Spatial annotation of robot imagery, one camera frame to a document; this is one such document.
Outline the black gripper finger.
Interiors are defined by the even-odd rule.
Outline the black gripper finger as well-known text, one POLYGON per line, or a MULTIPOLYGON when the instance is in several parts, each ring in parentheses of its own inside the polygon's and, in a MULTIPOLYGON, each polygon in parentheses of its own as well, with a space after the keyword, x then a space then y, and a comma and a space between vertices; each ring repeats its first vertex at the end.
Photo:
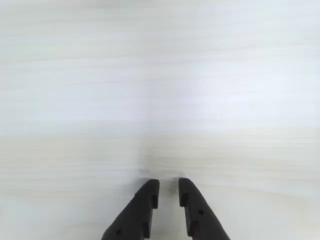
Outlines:
POLYGON ((193 240, 230 239, 206 199, 190 179, 179 178, 178 193, 189 237, 193 240))
POLYGON ((160 181, 149 179, 102 235, 103 240, 146 240, 151 237, 153 210, 159 204, 160 181))

